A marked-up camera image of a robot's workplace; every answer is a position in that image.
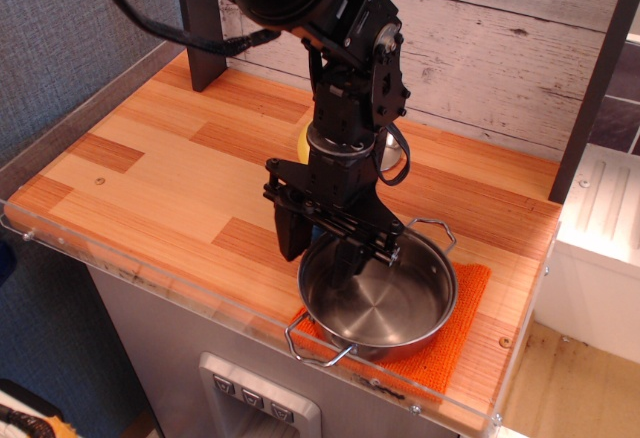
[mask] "black metal post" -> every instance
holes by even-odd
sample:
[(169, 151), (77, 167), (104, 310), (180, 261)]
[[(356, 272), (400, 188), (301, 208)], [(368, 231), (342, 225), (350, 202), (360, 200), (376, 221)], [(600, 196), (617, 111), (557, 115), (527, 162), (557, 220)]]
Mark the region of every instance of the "black metal post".
[[(214, 41), (222, 41), (222, 24), (218, 0), (180, 0), (185, 30)], [(195, 91), (204, 90), (227, 68), (224, 57), (187, 48), (191, 85)]]
[(640, 0), (618, 0), (591, 81), (571, 131), (549, 200), (564, 203)]

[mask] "metal wire handle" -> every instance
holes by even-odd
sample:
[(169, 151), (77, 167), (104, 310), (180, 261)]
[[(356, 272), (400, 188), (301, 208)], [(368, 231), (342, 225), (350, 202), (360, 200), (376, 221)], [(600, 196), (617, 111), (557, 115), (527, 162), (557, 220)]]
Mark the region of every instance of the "metal wire handle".
[(449, 239), (451, 240), (451, 244), (449, 245), (449, 248), (447, 248), (446, 250), (444, 250), (444, 254), (448, 255), (449, 252), (451, 250), (453, 250), (453, 248), (456, 246), (456, 244), (458, 243), (458, 240), (456, 239), (456, 237), (453, 235), (453, 233), (451, 232), (451, 229), (449, 228), (449, 225), (447, 225), (444, 221), (442, 220), (436, 220), (436, 219), (431, 219), (431, 218), (414, 218), (413, 220), (411, 220), (411, 222), (407, 225), (408, 228), (411, 228), (413, 225), (415, 225), (416, 223), (427, 223), (427, 224), (433, 224), (433, 225), (440, 225), (444, 228), (444, 231), (447, 232), (447, 235), (449, 236)]
[(291, 331), (293, 331), (293, 329), (296, 326), (298, 326), (302, 322), (302, 320), (304, 320), (305, 318), (309, 318), (308, 311), (305, 311), (302, 315), (296, 318), (294, 322), (291, 323), (289, 326), (287, 326), (287, 328), (284, 330), (284, 336), (287, 338), (287, 343), (289, 343), (289, 351), (291, 352), (291, 355), (293, 355), (293, 357), (296, 360), (301, 361), (302, 363), (306, 363), (307, 365), (315, 365), (315, 366), (320, 366), (322, 368), (329, 368), (330, 366), (333, 366), (336, 363), (338, 363), (338, 361), (344, 358), (347, 354), (349, 353), (353, 353), (354, 355), (357, 354), (358, 345), (356, 343), (352, 343), (351, 345), (347, 346), (344, 350), (339, 352), (336, 356), (334, 356), (329, 361), (320, 361), (320, 360), (315, 360), (313, 358), (305, 358), (302, 355), (300, 355), (296, 351), (296, 347), (293, 344), (293, 339), (291, 338)]

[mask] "wooden countertop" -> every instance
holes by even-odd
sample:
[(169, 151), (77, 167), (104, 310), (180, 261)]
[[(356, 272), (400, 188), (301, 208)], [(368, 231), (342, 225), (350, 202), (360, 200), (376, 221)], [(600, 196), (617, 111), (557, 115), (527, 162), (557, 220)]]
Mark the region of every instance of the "wooden countertop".
[[(211, 316), (218, 294), (288, 323), (301, 306), (297, 262), (277, 250), (264, 163), (296, 160), (311, 116), (309, 92), (234, 70), (195, 93), (182, 54), (23, 186), (5, 213), (80, 259), (169, 299), (188, 296), (199, 313)], [(493, 270), (447, 391), (491, 414), (512, 352), (499, 340), (519, 335), (559, 218), (546, 200), (557, 164), (398, 125), (412, 171), (398, 187), (380, 185), (382, 200), (406, 221), (446, 221), (459, 241), (451, 259)]]

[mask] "orange silicone mat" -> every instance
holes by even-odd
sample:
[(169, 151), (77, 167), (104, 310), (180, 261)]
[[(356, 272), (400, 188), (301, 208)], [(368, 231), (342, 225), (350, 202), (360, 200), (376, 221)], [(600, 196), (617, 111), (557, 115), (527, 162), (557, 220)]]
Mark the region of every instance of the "orange silicone mat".
[[(423, 350), (403, 360), (380, 364), (389, 371), (442, 394), (447, 390), (482, 294), (491, 277), (491, 269), (484, 265), (454, 263), (453, 267), (458, 278), (458, 302), (447, 323)], [(298, 318), (304, 311), (303, 308), (293, 319)], [(320, 338), (309, 320), (304, 320), (297, 328)], [(314, 346), (310, 340), (304, 340), (300, 335), (294, 335), (294, 341), (325, 358), (329, 358), (333, 353)], [(354, 360), (345, 360), (344, 365), (356, 373), (363, 370), (363, 365)], [(395, 386), (402, 387), (402, 384), (396, 383)]]

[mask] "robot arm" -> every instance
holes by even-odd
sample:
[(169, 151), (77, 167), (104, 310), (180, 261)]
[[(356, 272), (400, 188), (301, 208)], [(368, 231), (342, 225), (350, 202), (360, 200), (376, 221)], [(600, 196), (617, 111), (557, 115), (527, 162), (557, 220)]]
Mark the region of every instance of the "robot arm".
[(264, 194), (275, 203), (283, 256), (301, 254), (315, 225), (340, 239), (334, 286), (370, 257), (392, 264), (403, 225), (375, 185), (383, 178), (387, 132), (397, 136), (393, 121), (406, 113), (409, 97), (400, 72), (397, 8), (390, 0), (233, 1), (261, 26), (299, 37), (309, 51), (315, 101), (309, 164), (267, 162)]

